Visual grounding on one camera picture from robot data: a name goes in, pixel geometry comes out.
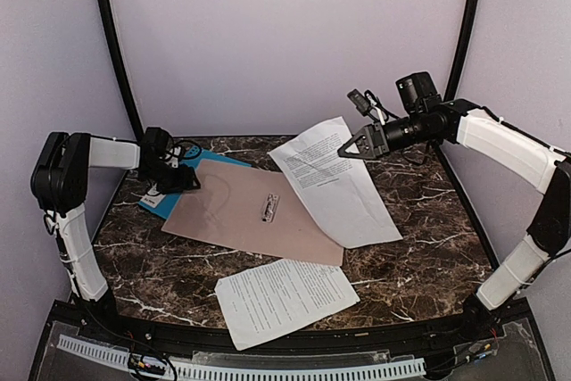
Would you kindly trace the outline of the teal folder with black inside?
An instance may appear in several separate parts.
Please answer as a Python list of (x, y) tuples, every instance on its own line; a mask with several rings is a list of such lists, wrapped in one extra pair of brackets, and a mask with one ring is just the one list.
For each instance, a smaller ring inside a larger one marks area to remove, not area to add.
[[(192, 145), (189, 149), (184, 149), (182, 145), (177, 145), (171, 150), (171, 156), (168, 159), (171, 165), (185, 164), (195, 169), (202, 161), (225, 162), (249, 167), (249, 164), (245, 162), (204, 150), (198, 145)], [(167, 219), (180, 196), (181, 194), (160, 194), (156, 190), (156, 185), (153, 185), (139, 200), (138, 205), (161, 219)]]

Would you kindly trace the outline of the tan brown folder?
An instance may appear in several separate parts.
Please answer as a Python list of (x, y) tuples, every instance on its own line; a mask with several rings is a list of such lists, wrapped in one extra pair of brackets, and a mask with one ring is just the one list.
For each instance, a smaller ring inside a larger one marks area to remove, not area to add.
[[(202, 187), (179, 197), (163, 232), (249, 253), (342, 264), (343, 247), (318, 227), (284, 174), (202, 161), (197, 176)], [(271, 223), (261, 221), (268, 194), (280, 196)]]

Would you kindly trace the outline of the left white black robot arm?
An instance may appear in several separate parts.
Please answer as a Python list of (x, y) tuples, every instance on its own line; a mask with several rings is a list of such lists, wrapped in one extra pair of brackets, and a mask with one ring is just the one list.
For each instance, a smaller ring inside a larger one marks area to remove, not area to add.
[(87, 231), (89, 171), (133, 170), (162, 195), (199, 189), (194, 168), (174, 158), (170, 134), (162, 128), (148, 128), (140, 142), (88, 133), (48, 135), (32, 172), (31, 192), (44, 213), (46, 230), (55, 236), (72, 291), (83, 301), (100, 302), (110, 294)]

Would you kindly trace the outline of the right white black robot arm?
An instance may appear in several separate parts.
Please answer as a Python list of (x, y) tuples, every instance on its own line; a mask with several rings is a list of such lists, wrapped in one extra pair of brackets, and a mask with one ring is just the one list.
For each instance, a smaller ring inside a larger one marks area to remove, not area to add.
[(532, 137), (488, 107), (466, 99), (446, 101), (426, 71), (395, 83), (405, 115), (387, 111), (370, 91), (348, 99), (371, 123), (337, 151), (342, 158), (378, 161), (416, 144), (448, 142), (482, 155), (511, 174), (500, 189), (529, 196), (537, 208), (522, 238), (493, 273), (463, 302), (455, 333), (476, 338), (493, 328), (509, 301), (528, 288), (558, 257), (569, 253), (570, 154)]

